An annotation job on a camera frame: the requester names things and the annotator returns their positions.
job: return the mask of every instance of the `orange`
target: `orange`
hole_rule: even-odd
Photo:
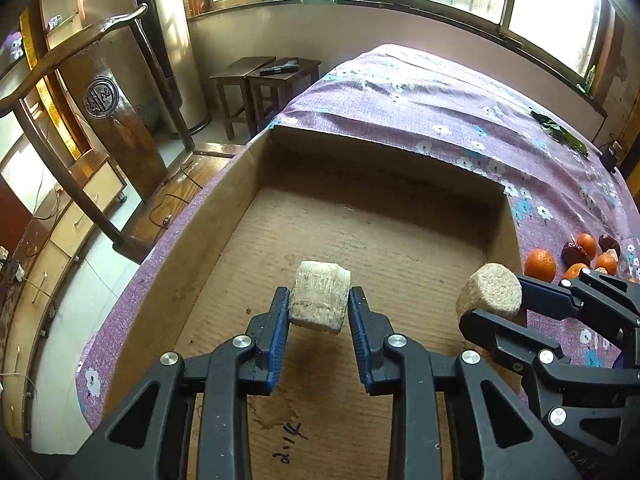
[[[543,282],[551,283],[556,276],[556,261],[549,251],[534,249],[524,263],[524,274]]]
[[[573,264],[571,267],[569,267],[566,272],[564,273],[564,276],[562,277],[563,280],[572,280],[574,278],[578,277],[578,274],[580,274],[580,271],[582,269],[588,269],[589,266],[586,266],[585,264]]]
[[[582,233],[578,235],[575,242],[584,249],[584,252],[587,253],[590,260],[593,260],[596,257],[596,239],[589,233]]]
[[[616,271],[618,270],[618,262],[611,256],[610,254],[604,253],[598,256],[594,267],[597,269],[598,267],[604,267],[607,271],[607,274],[611,276],[616,275]]]

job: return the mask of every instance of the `bed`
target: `bed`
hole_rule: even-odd
[[[554,142],[530,109],[554,118],[588,147],[589,157]],[[612,235],[618,275],[640,281],[640,215],[619,172],[598,150],[535,102],[474,70],[397,45],[382,45],[327,73],[293,99],[270,126],[285,124],[361,137],[432,156],[500,182],[517,226],[520,255],[545,248],[558,262],[572,235]],[[225,170],[197,195],[138,269],[82,352],[76,388],[89,426],[100,423],[115,362],[132,320],[180,232]],[[572,361],[610,367],[618,350],[576,320],[527,314],[528,326],[556,338]]]

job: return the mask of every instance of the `round emblem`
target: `round emblem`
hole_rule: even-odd
[[[86,88],[83,104],[86,112],[96,119],[111,115],[118,105],[118,88],[108,77],[98,76]]]

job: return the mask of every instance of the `white foam block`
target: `white foam block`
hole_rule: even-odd
[[[296,271],[289,298],[289,321],[337,334],[347,310],[351,272],[338,264],[305,261]]]
[[[456,313],[460,319],[465,312],[481,308],[512,319],[521,304],[522,286],[516,275],[501,264],[484,264],[462,288],[456,302]]]

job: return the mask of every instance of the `wooden cabinet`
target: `wooden cabinet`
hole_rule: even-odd
[[[121,190],[122,183],[109,164],[104,164],[84,186],[84,192],[102,211]],[[74,256],[93,226],[78,205],[72,203],[53,229],[51,241],[69,256]]]
[[[124,181],[117,170],[101,153],[85,153],[71,173],[102,211],[124,189]],[[10,374],[2,381],[2,416],[8,433],[18,439],[25,439],[29,433],[26,415],[33,387],[26,377],[34,380],[32,367],[43,326],[55,315],[52,298],[94,227],[65,194],[54,196],[49,202],[53,202],[59,210],[49,227],[52,229],[51,236],[30,240],[29,234],[33,230],[27,230],[23,245],[36,248],[21,251],[18,247],[15,253],[26,270],[26,278],[14,303],[15,310],[10,316],[6,340],[2,342],[2,373]],[[20,254],[27,254],[27,257],[20,257]]]
[[[0,175],[0,246],[10,253],[20,241],[22,233],[31,220],[31,213],[15,195],[7,182]]]

